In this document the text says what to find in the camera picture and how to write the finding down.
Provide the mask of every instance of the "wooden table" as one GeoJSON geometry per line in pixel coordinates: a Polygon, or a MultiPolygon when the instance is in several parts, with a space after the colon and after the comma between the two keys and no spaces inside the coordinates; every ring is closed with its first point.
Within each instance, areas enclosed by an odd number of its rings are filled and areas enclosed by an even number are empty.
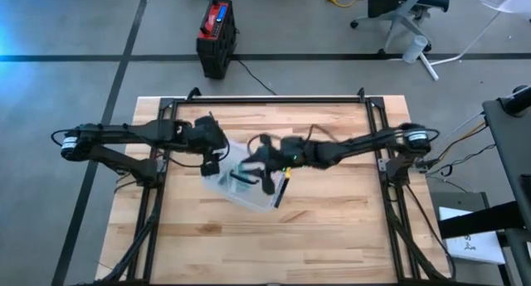
{"type": "MultiPolygon", "coordinates": [[[[159,99],[139,98],[133,123],[156,119],[159,99]]],[[[410,120],[403,96],[384,99],[389,125],[410,120]]],[[[209,111],[227,137],[241,143],[262,132],[306,135],[311,124],[320,124],[339,139],[369,133],[362,104],[192,104],[178,108],[178,118],[193,121],[209,111]]],[[[312,138],[326,139],[319,132],[312,138]]],[[[146,158],[149,147],[128,145],[125,152],[146,158]]],[[[200,161],[176,153],[173,158],[200,161]]],[[[296,169],[280,208],[256,213],[205,190],[198,169],[172,164],[151,283],[396,282],[377,173],[373,153],[347,158],[325,172],[296,169]]],[[[412,189],[436,227],[425,178],[414,173],[410,178],[412,189]]],[[[131,244],[141,193],[140,187],[130,186],[115,195],[96,278],[109,273],[105,266],[113,267],[131,244]]],[[[442,249],[408,194],[406,201],[416,243],[448,275],[442,249]]],[[[402,241],[400,244],[402,262],[411,276],[402,241]]],[[[140,270],[146,246],[140,254],[140,270]]]]}

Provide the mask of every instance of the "white paper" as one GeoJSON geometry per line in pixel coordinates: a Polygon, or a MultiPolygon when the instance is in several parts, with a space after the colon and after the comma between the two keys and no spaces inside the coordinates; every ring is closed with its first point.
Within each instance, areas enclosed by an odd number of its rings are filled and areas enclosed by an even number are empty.
{"type": "MultiPolygon", "coordinates": [[[[453,208],[439,207],[441,220],[470,214],[471,211],[461,211],[453,208]]],[[[445,240],[446,248],[453,257],[482,261],[491,264],[505,264],[504,254],[499,246],[496,232],[484,232],[474,235],[445,240]]]]}

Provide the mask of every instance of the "black metal frame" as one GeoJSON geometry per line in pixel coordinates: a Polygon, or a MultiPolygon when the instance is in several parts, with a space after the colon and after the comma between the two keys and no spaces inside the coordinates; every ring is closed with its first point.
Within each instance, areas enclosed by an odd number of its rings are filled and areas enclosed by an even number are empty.
{"type": "MultiPolygon", "coordinates": [[[[370,128],[371,133],[375,133],[377,128],[377,122],[375,118],[374,110],[376,109],[379,113],[382,128],[388,128],[388,120],[385,110],[385,104],[383,97],[367,97],[365,98],[363,91],[361,90],[359,96],[351,96],[351,97],[345,97],[345,96],[338,96],[338,97],[281,97],[281,96],[275,96],[275,97],[216,97],[216,98],[208,98],[208,97],[199,97],[194,98],[195,95],[201,95],[198,89],[192,90],[190,95],[187,98],[162,98],[159,102],[158,107],[158,119],[162,119],[164,115],[167,112],[167,109],[170,109],[170,117],[171,119],[177,118],[177,112],[178,107],[182,104],[264,104],[264,103],[286,103],[286,104],[297,104],[297,103],[323,103],[323,104],[330,104],[330,103],[343,103],[343,104],[364,104],[367,110],[367,116],[368,116],[368,125],[370,128]]],[[[163,159],[166,161],[169,158],[170,152],[166,151],[163,154],[163,159]]],[[[154,158],[156,155],[155,149],[152,149],[150,156],[151,158],[154,158]]],[[[387,149],[387,155],[390,158],[394,157],[394,152],[390,149],[387,149]]],[[[375,159],[376,163],[378,164],[378,161],[382,159],[382,153],[381,151],[375,152],[375,159]]],[[[148,202],[150,197],[150,190],[148,188],[143,189],[142,197],[140,200],[140,206],[139,206],[139,214],[136,224],[136,229],[134,233],[134,243],[130,246],[128,250],[128,254],[122,259],[127,258],[127,262],[123,265],[123,269],[125,270],[125,266],[127,265],[127,275],[126,280],[119,281],[119,277],[122,276],[124,273],[124,270],[121,270],[117,273],[114,273],[113,277],[110,277],[110,279],[107,280],[100,280],[95,281],[92,284],[87,285],[151,285],[149,283],[150,276],[152,273],[153,268],[153,257],[155,253],[155,245],[157,241],[157,233],[158,233],[158,221],[160,218],[160,212],[162,210],[162,203],[163,203],[163,194],[164,194],[164,188],[165,188],[165,180],[166,180],[166,171],[162,173],[163,175],[163,183],[160,185],[160,187],[157,189],[157,192],[155,194],[155,203],[153,205],[153,211],[148,220],[146,220],[147,216],[147,209],[148,209],[148,202]],[[147,234],[149,234],[149,240],[148,240],[148,249],[146,254],[146,260],[144,263],[144,271],[142,273],[142,278],[137,279],[137,268],[138,268],[138,252],[139,248],[143,244],[144,240],[147,238],[147,234]]],[[[403,263],[402,263],[402,256],[400,254],[400,248],[398,244],[398,238],[397,234],[401,235],[404,239],[404,235],[411,235],[411,227],[409,225],[409,218],[407,214],[407,207],[406,202],[404,200],[404,193],[403,190],[398,187],[396,188],[396,194],[397,194],[397,204],[400,211],[399,218],[395,214],[394,210],[392,209],[391,204],[391,198],[389,196],[389,188],[391,187],[387,180],[384,177],[385,171],[379,170],[379,181],[380,181],[380,187],[382,188],[382,200],[384,205],[384,211],[386,214],[387,219],[387,229],[389,233],[389,241],[391,243],[391,250],[392,250],[392,259],[393,264],[395,267],[395,272],[397,276],[397,285],[474,285],[474,284],[462,284],[457,283],[453,281],[446,281],[446,280],[425,280],[421,279],[420,270],[418,268],[418,260],[416,259],[416,256],[418,256],[418,248],[413,245],[415,248],[412,248],[410,245],[408,246],[407,250],[407,258],[411,265],[411,275],[412,278],[406,278],[406,275],[404,273],[403,263]]],[[[83,194],[86,196],[86,199],[88,199],[88,195],[90,193],[83,194]]],[[[75,221],[82,221],[81,218],[72,219],[71,225],[75,225],[75,221]]],[[[67,236],[67,239],[65,240],[66,243],[71,243],[72,241],[75,243],[76,240],[69,239],[67,236]]],[[[68,266],[70,263],[70,258],[68,258],[68,262],[60,262],[57,265],[56,272],[66,272],[68,270],[68,266]]],[[[62,281],[57,281],[54,279],[54,282],[52,282],[52,285],[54,286],[62,286],[64,284],[64,279],[62,281]]]]}

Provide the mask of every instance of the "clear plastic container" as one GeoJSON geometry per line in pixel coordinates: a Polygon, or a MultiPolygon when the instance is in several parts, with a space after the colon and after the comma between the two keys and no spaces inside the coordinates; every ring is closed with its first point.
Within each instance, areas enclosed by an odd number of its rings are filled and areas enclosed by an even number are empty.
{"type": "Polygon", "coordinates": [[[251,208],[253,211],[270,211],[275,207],[276,200],[284,184],[285,174],[283,172],[271,174],[271,178],[275,183],[275,194],[273,195],[267,195],[262,191],[261,179],[259,177],[252,178],[252,180],[258,180],[257,184],[249,184],[235,179],[230,175],[231,171],[238,174],[240,162],[244,158],[247,158],[249,154],[245,145],[230,140],[229,143],[231,144],[231,151],[225,159],[219,162],[219,174],[203,177],[203,186],[208,190],[218,191],[229,201],[240,206],[251,208]]]}

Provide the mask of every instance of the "metal stand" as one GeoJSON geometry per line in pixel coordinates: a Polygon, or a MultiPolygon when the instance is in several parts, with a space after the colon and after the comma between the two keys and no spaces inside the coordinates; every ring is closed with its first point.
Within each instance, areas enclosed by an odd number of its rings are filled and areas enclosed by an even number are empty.
{"type": "Polygon", "coordinates": [[[466,52],[473,46],[475,43],[487,32],[487,29],[489,29],[490,25],[494,22],[494,20],[500,15],[501,12],[497,12],[494,17],[487,23],[487,25],[481,30],[481,32],[474,38],[474,40],[458,55],[449,59],[444,59],[441,61],[435,61],[430,62],[423,54],[421,54],[421,61],[422,64],[426,67],[428,72],[430,73],[433,80],[437,81],[439,80],[439,75],[435,72],[433,69],[434,65],[439,65],[447,62],[457,61],[459,60],[466,52]]]}

